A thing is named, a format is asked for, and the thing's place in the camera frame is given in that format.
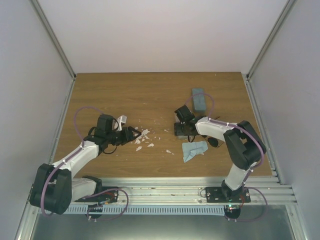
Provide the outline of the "teal glasses case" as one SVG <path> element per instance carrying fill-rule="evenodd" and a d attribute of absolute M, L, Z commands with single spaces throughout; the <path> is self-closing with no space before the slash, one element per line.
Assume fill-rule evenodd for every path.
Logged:
<path fill-rule="evenodd" d="M 207 110 L 203 88 L 192 88 L 192 108 L 195 113 L 204 114 Z"/>

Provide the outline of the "blue cleaning cloth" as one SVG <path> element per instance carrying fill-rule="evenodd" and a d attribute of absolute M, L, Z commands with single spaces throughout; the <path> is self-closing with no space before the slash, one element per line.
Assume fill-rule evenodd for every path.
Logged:
<path fill-rule="evenodd" d="M 197 155 L 203 155 L 208 150 L 206 141 L 182 143 L 183 162 L 186 163 Z"/>

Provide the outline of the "grey glasses case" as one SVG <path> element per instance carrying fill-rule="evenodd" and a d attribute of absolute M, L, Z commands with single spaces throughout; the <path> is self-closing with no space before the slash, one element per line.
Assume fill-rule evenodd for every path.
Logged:
<path fill-rule="evenodd" d="M 181 122 L 175 122 L 173 125 L 174 135 L 179 139 L 187 139 L 190 136 L 190 129 L 187 125 Z"/>

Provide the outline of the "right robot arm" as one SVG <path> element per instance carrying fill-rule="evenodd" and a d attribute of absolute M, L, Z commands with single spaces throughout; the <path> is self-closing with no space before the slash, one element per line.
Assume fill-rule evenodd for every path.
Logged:
<path fill-rule="evenodd" d="M 207 136 L 226 144 L 232 166 L 221 183 L 221 196 L 228 203 L 240 195 L 250 172 L 264 161 L 266 147 L 249 121 L 229 123 L 195 116 L 186 105 L 174 111 L 178 122 L 174 124 L 176 136 Z"/>

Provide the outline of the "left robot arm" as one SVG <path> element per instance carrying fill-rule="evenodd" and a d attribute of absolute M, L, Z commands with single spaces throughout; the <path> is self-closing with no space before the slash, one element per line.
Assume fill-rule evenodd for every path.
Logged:
<path fill-rule="evenodd" d="M 123 146 L 141 137 L 142 133 L 131 127 L 120 130 L 92 127 L 80 145 L 61 160 L 43 163 L 36 172 L 29 202 L 49 217 L 63 214 L 69 205 L 80 199 L 98 202 L 103 197 L 102 181 L 96 177 L 77 173 L 90 161 L 106 153 L 108 146 Z"/>

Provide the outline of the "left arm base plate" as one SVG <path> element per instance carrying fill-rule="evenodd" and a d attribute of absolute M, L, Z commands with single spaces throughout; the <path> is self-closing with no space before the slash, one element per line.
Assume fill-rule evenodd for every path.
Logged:
<path fill-rule="evenodd" d="M 108 191 L 108 192 L 99 194 L 94 197 L 80 198 L 78 200 L 75 200 L 75 202 L 78 202 L 78 203 L 96 202 L 98 204 L 116 203 L 118 201 L 119 191 L 114 189 L 117 189 L 117 188 L 118 188 L 117 186 L 102 186 L 100 189 L 96 189 L 93 194 L 96 195 L 103 191 Z"/>

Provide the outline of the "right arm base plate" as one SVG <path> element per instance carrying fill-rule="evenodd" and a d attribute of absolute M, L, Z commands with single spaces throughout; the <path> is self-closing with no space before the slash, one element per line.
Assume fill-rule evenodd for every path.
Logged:
<path fill-rule="evenodd" d="M 205 187 L 199 190 L 199 195 L 206 199 L 207 203 L 221 204 L 241 204 L 250 203 L 251 197 L 249 191 L 240 188 L 233 192 L 229 197 L 226 197 L 222 191 L 222 187 Z"/>

